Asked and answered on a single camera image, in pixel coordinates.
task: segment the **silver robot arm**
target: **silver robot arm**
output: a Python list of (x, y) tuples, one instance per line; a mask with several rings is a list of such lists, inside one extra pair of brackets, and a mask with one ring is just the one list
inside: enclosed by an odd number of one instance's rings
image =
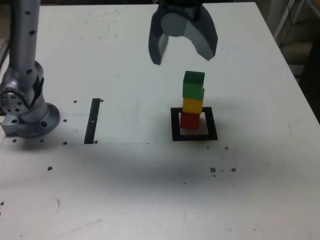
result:
[(44, 71), (36, 61), (41, 0), (11, 0), (9, 66), (0, 84), (0, 104), (7, 136), (35, 138), (52, 131), (59, 110), (43, 96)]

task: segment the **black square outline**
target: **black square outline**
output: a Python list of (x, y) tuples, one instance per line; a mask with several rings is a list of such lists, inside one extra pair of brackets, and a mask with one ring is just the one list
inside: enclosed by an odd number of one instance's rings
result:
[(212, 108), (207, 106), (202, 108), (205, 114), (206, 128), (208, 134), (199, 135), (181, 135), (180, 134), (180, 121), (179, 113), (182, 112), (182, 107), (172, 107), (171, 109), (171, 128), (172, 128), (172, 141), (212, 141), (218, 140), (214, 114)]

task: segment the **red block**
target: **red block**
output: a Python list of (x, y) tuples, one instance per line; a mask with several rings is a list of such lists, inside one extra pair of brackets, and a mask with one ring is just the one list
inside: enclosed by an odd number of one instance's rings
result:
[(180, 119), (180, 127), (182, 129), (195, 129), (199, 128), (200, 123), (200, 115), (199, 114), (192, 114), (192, 113), (181, 113)]

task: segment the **block tower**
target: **block tower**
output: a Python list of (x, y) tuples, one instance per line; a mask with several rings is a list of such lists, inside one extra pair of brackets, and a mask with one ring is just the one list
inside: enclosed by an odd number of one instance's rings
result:
[(186, 71), (183, 79), (183, 107), (180, 119), (182, 129), (197, 130), (204, 103), (205, 73)]

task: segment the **table surface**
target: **table surface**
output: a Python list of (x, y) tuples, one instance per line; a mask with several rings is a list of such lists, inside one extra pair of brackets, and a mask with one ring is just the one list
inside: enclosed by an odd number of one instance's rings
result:
[[(1, 131), (0, 239), (320, 236), (312, 110), (255, 3), (205, 7), (216, 56), (172, 37), (161, 66), (148, 52), (156, 5), (41, 7), (36, 59), (61, 122), (36, 139)], [(217, 141), (172, 142), (185, 71), (206, 74)], [(98, 144), (84, 145), (92, 98)]]

